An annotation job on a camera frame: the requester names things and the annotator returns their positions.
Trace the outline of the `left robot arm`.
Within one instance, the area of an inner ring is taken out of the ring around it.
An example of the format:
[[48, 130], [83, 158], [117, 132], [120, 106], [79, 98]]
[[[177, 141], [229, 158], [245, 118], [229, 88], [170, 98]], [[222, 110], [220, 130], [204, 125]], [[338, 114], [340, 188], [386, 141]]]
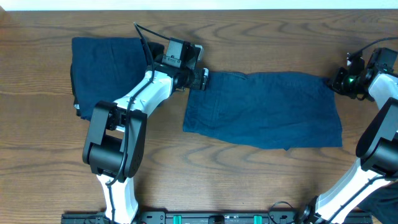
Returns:
[[150, 59], [144, 78], [129, 93], [94, 107], [83, 162], [103, 188], [105, 223], [134, 221], [139, 208], [134, 176], [144, 154], [147, 119], [175, 90], [205, 90], [209, 71], [197, 67], [203, 54], [201, 45], [171, 38], [166, 53]]

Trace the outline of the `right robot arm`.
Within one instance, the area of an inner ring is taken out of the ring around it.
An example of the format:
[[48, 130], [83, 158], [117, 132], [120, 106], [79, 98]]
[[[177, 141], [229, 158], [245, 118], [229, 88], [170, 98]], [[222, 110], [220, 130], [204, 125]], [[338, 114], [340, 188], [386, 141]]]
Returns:
[[347, 66], [328, 87], [352, 99], [374, 101], [379, 108], [356, 146], [356, 160], [327, 192], [316, 196], [295, 223], [343, 223], [350, 211], [375, 190], [397, 180], [397, 52], [377, 48], [365, 62], [363, 52], [348, 54]]

